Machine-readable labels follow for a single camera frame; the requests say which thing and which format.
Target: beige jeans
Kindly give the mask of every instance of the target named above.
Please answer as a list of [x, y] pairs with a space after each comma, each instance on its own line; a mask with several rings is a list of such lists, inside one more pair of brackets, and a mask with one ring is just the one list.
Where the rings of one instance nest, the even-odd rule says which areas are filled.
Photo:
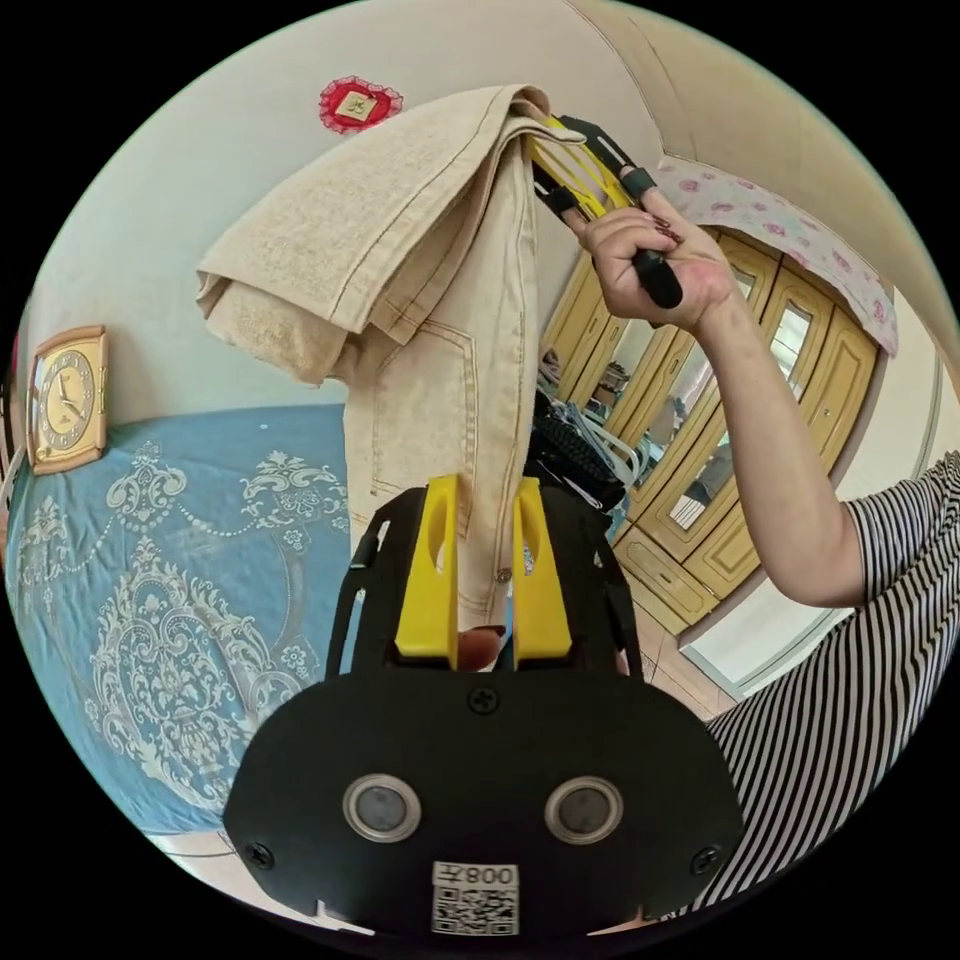
[[514, 85], [400, 114], [281, 184], [199, 268], [214, 335], [348, 385], [354, 545], [389, 499], [459, 475], [461, 629], [505, 614], [539, 337], [529, 139], [581, 142], [548, 113]]

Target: screw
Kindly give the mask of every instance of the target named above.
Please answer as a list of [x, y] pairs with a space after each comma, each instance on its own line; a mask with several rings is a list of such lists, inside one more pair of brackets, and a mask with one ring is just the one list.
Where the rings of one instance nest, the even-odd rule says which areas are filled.
[[467, 706], [481, 717], [489, 716], [500, 706], [500, 694], [496, 690], [491, 690], [490, 687], [477, 687], [470, 691]]
[[702, 877], [716, 862], [720, 851], [716, 847], [705, 847], [690, 862], [690, 872]]
[[273, 869], [273, 854], [262, 843], [248, 843], [244, 853], [258, 870]]

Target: bed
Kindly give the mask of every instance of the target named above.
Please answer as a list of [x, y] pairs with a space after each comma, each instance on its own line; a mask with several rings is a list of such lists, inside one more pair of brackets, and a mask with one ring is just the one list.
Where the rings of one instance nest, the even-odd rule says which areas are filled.
[[148, 420], [82, 470], [18, 478], [6, 580], [24, 650], [144, 833], [220, 827], [253, 732], [321, 675], [349, 560], [342, 417]]

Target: ceiling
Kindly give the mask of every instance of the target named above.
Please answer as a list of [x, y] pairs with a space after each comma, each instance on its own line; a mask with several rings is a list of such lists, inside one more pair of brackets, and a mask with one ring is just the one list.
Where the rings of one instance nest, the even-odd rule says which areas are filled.
[[936, 268], [896, 198], [826, 117], [753, 61], [674, 20], [611, 0], [566, 2], [633, 74], [666, 153], [751, 180], [846, 241], [913, 306], [960, 394], [960, 327]]

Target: red decoration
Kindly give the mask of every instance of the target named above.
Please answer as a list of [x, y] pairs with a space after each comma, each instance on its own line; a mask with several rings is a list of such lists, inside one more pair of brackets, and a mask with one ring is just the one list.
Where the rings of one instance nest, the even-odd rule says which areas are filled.
[[402, 109], [403, 97], [396, 90], [359, 77], [333, 80], [320, 94], [323, 125], [344, 135], [376, 126]]

